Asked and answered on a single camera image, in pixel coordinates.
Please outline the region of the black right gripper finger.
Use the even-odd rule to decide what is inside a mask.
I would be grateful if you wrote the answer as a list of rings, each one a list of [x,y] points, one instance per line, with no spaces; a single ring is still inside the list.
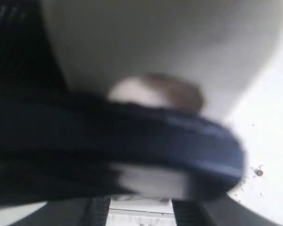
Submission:
[[[212,200],[242,179],[233,133],[194,114],[69,93],[36,0],[0,0],[0,202]]]

